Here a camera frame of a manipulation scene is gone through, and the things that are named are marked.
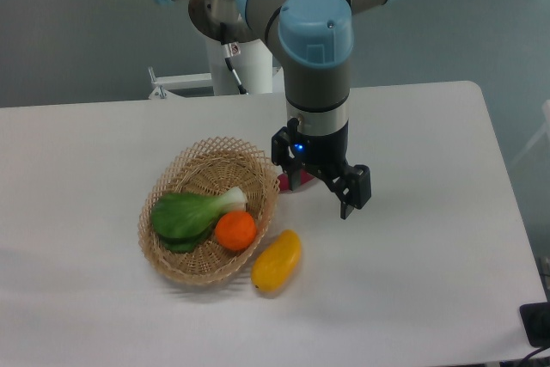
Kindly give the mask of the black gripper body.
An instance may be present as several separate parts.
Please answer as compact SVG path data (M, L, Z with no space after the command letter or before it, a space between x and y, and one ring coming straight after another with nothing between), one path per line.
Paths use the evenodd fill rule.
M338 131L323 135L306 135L298 131L299 121L288 121L290 151L311 173L334 180L343 174L347 165L348 124Z

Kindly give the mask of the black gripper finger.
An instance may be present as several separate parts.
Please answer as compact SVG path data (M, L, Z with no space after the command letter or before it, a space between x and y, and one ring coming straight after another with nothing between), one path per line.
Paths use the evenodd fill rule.
M370 168L347 162L318 169L319 179L340 202L340 218L346 220L354 210L361 210L370 200Z
M299 120L291 118L287 126L282 127L272 136L272 163L280 166L287 176L290 191L302 185L303 163L292 152L295 149Z

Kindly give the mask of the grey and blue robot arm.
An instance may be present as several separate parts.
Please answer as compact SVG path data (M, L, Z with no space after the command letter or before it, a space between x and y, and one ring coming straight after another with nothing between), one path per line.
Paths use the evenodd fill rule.
M370 169L346 160L352 17L394 0L230 1L284 72L288 121L272 137L272 162L290 189L300 186L303 173L322 180L347 218L371 196Z

